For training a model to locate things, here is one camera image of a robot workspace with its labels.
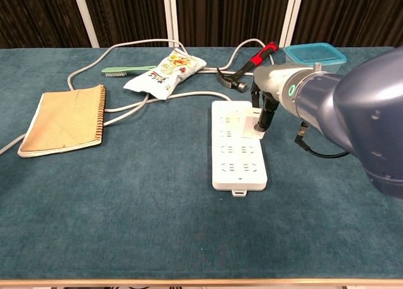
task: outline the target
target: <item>spiral notebook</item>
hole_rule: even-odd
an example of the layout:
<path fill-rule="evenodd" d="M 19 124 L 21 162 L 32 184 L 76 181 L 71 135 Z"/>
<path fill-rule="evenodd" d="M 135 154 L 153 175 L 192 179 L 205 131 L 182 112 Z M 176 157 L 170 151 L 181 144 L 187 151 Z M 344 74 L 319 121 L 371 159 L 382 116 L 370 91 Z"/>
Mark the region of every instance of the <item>spiral notebook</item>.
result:
<path fill-rule="evenodd" d="M 106 89 L 43 93 L 23 142 L 20 157 L 36 157 L 100 144 Z"/>

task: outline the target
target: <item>black cable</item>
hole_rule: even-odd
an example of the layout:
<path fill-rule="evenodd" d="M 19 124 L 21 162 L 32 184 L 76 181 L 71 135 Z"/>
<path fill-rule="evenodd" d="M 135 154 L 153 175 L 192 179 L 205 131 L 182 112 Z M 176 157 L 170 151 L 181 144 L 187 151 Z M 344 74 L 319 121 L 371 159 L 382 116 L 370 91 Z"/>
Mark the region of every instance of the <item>black cable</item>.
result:
<path fill-rule="evenodd" d="M 325 158 L 325 159 L 337 159 L 337 158 L 342 158 L 342 157 L 344 157 L 344 156 L 346 156 L 346 155 L 349 154 L 349 152 L 340 152 L 340 153 L 334 154 L 334 155 L 324 155 L 324 154 L 320 154 L 320 153 L 318 153 L 318 152 L 316 152 L 316 151 L 314 151 L 314 150 L 312 150 L 312 149 L 310 149 L 310 148 L 307 149 L 307 152 L 308 152 L 309 154 L 312 154 L 312 155 L 316 156 L 316 157 Z"/>
<path fill-rule="evenodd" d="M 316 157 L 319 158 L 324 158 L 324 159 L 337 159 L 337 158 L 342 158 L 346 155 L 349 154 L 349 152 L 340 152 L 339 154 L 333 154 L 333 155 L 325 155 L 325 154 L 321 154 L 319 152 L 316 152 L 314 150 L 312 150 L 308 144 L 305 143 L 305 141 L 303 140 L 303 137 L 305 135 L 305 132 L 308 129 L 308 124 L 305 122 L 301 123 L 300 126 L 300 130 L 298 131 L 297 136 L 295 137 L 294 142 L 296 144 L 298 144 L 299 147 L 303 148 L 304 150 L 306 150 L 309 154 L 312 154 Z"/>

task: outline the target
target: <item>snack bag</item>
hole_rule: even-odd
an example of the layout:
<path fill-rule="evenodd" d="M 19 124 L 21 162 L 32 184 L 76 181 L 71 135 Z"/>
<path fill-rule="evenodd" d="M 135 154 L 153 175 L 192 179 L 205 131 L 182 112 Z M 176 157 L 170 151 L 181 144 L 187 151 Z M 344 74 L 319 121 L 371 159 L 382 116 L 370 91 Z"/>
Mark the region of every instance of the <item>snack bag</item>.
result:
<path fill-rule="evenodd" d="M 129 80 L 123 88 L 147 92 L 165 100 L 179 83 L 204 68 L 206 64 L 203 59 L 187 55 L 176 48 L 156 68 Z"/>

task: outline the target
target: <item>spiral binding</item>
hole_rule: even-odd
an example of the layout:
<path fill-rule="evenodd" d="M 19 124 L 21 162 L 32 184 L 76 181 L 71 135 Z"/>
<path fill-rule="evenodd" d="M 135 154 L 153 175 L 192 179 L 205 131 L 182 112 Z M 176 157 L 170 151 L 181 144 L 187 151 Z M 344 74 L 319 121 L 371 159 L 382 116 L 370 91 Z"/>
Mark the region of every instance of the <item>spiral binding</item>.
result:
<path fill-rule="evenodd" d="M 105 86 L 101 85 L 101 94 L 99 96 L 98 116 L 97 116 L 96 131 L 95 131 L 96 140 L 102 140 L 105 101 L 106 101 L 106 88 L 105 88 Z"/>

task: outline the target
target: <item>toothbrush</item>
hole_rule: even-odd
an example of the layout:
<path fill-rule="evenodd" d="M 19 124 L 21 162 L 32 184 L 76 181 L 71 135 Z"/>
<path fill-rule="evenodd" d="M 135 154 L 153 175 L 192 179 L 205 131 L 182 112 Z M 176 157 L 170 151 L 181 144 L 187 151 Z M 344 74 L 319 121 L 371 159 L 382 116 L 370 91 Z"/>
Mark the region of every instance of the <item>toothbrush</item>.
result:
<path fill-rule="evenodd" d="M 130 71 L 149 71 L 157 67 L 156 65 L 146 65 L 143 67 L 107 67 L 101 72 L 105 74 L 106 77 L 124 77 L 127 72 Z"/>

